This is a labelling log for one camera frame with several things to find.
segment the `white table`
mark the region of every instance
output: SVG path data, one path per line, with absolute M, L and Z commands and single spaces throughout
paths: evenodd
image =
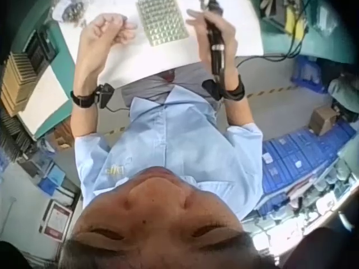
M 199 61 L 197 40 L 191 26 L 186 26 L 189 38 L 151 47 L 136 7 L 137 0 L 92 0 L 85 18 L 87 22 L 105 12 L 118 12 L 139 25 L 137 37 L 127 46 L 116 45 L 111 49 L 106 67 L 99 77 L 99 83 L 110 83 L 118 88 L 141 78 L 154 75 L 179 66 Z M 183 19 L 189 18 L 188 8 L 200 10 L 199 0 L 177 0 Z M 226 18 L 237 29 L 237 55 L 263 55 L 259 21 L 249 0 L 220 0 Z M 80 27 L 60 24 L 70 54 L 76 62 L 80 40 Z

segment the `black wrist strap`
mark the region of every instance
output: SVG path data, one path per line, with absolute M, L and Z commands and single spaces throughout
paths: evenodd
M 81 108 L 90 108 L 95 103 L 96 91 L 88 96 L 76 96 L 73 91 L 70 92 L 72 101 Z
M 214 80 L 206 80 L 202 83 L 202 87 L 212 96 L 216 101 L 221 100 L 222 98 L 241 101 L 246 96 L 245 87 L 242 83 L 241 76 L 238 76 L 239 84 L 234 91 L 227 91 L 224 85 L 219 85 L 214 82 Z

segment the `nose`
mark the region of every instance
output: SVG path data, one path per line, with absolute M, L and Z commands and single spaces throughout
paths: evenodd
M 146 215 L 171 215 L 185 209 L 189 194 L 190 187 L 180 179 L 151 177 L 129 191 L 127 203 L 132 210 Z

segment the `eyebrow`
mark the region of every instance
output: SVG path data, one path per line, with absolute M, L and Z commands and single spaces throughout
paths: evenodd
M 252 247 L 253 242 L 249 233 L 239 233 L 234 237 L 217 242 L 215 244 L 205 245 L 199 248 L 202 252 L 222 252 L 230 249 L 244 249 Z

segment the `workbench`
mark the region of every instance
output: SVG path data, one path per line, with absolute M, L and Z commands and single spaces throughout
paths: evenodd
M 258 13 L 259 0 L 252 0 L 252 4 L 254 10 Z M 291 42 L 291 37 L 287 34 L 280 33 L 277 29 L 264 21 L 260 21 L 259 25 L 263 53 L 287 53 Z M 64 38 L 59 26 L 57 24 L 51 24 L 49 30 L 51 42 L 55 45 L 59 52 L 51 64 L 51 69 L 55 74 L 58 83 L 63 88 L 66 96 L 69 97 L 70 91 L 72 90 L 73 72 L 75 69 L 73 56 L 71 56 L 71 50 L 68 49 L 68 46 L 65 42 L 66 38 Z M 241 42 L 248 42 L 248 40 L 239 38 L 239 43 Z M 329 37 L 324 37 L 315 29 L 310 28 L 303 41 L 301 54 L 326 58 L 341 63 L 353 63 L 356 57 L 356 47 L 354 46 L 354 43 L 352 42 L 343 25 L 339 25 Z M 35 138 L 39 138 L 56 124 L 67 118 L 71 114 L 71 107 L 71 100 L 69 99 L 60 105 L 59 108 L 53 113 L 42 111 L 42 113 L 48 115 L 48 117 L 42 124 L 39 125 L 40 127 L 38 129 L 31 131 L 33 136 Z M 32 114 L 32 111 L 25 111 L 25 113 L 29 117 Z

